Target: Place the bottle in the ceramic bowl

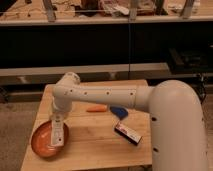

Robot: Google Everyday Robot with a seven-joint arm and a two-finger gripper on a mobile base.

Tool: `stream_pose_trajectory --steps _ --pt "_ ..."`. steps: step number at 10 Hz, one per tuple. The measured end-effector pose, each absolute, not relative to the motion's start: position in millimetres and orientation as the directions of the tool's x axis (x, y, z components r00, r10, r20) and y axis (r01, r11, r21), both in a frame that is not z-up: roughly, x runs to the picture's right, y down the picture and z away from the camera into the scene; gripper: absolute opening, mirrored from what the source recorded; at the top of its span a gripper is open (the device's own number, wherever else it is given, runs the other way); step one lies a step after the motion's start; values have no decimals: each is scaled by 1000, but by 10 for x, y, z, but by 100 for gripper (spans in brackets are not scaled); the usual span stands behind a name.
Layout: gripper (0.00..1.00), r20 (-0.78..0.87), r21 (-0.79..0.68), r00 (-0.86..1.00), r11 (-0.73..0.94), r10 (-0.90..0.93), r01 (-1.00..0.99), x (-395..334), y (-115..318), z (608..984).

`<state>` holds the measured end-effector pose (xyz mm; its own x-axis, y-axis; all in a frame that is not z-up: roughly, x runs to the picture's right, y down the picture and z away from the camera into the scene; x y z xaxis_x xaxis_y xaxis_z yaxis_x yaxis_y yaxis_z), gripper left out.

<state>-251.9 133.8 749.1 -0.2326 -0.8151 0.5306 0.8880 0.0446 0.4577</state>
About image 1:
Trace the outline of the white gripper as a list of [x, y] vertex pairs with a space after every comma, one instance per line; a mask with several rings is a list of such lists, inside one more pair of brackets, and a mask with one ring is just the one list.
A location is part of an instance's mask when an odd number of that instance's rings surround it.
[[63, 118], [60, 115], [54, 115], [51, 121], [51, 145], [53, 147], [60, 147], [64, 145], [64, 130]]

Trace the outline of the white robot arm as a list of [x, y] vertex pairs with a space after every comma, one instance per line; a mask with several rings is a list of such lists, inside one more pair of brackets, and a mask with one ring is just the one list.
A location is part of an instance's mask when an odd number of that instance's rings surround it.
[[208, 171], [202, 105], [188, 84], [167, 80], [156, 86], [85, 86], [68, 72], [53, 88], [53, 111], [66, 114], [74, 101], [149, 113], [153, 171]]

